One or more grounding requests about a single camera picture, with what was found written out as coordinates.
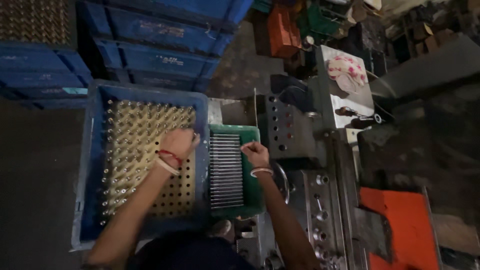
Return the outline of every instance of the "green plastic tray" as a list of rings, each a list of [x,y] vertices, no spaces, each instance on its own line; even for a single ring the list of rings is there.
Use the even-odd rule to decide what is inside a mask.
[[[238,134],[240,135],[240,145],[248,142],[260,142],[260,131],[255,126],[242,125],[216,125],[210,124],[211,134]],[[262,188],[255,177],[250,175],[252,164],[247,157],[241,155],[243,169],[243,200],[241,207],[218,209],[212,211],[212,217],[219,219],[234,219],[241,216],[243,219],[253,217],[265,212],[265,202],[262,194]]]

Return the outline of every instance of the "red thread bracelet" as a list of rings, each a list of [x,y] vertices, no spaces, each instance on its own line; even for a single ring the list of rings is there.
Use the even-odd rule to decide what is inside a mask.
[[[183,160],[179,159],[179,157],[177,157],[177,155],[175,155],[174,153],[172,153],[172,152],[170,152],[170,151],[167,151],[167,150],[163,150],[163,149],[162,149],[162,150],[160,150],[160,151],[158,152],[158,154],[159,154],[159,155],[160,155],[160,154],[166,154],[166,155],[172,156],[174,159],[177,160],[177,162],[179,163],[179,166],[181,166],[181,164],[183,163]]]

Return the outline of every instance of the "hand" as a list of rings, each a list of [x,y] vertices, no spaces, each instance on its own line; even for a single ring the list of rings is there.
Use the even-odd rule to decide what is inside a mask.
[[[179,159],[186,159],[200,143],[200,136],[194,136],[193,129],[177,128],[165,134],[162,139],[161,149],[175,154]],[[173,159],[170,155],[160,154],[160,157],[171,164]]]
[[[240,147],[254,167],[270,168],[268,149],[259,142],[250,142]]]

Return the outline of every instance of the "pink and white cloth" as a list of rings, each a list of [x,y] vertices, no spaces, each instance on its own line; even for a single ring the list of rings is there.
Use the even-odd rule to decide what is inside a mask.
[[[367,83],[367,73],[358,61],[349,56],[335,56],[328,62],[328,77],[345,92],[358,94]]]

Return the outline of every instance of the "white bangle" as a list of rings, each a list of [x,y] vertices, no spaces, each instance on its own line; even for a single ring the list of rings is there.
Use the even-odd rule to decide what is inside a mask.
[[[271,169],[267,169],[267,168],[256,168],[256,169],[253,169],[251,172],[250,172],[250,175],[257,178],[257,176],[255,175],[256,172],[269,172],[271,176],[273,176],[273,171]]]
[[[158,159],[156,159],[156,162],[162,166],[163,168],[165,168],[165,170],[171,172],[172,174],[174,175],[180,175],[180,172],[177,171],[176,169],[172,168],[170,165],[168,165],[165,161],[163,161],[160,157],[158,157]]]

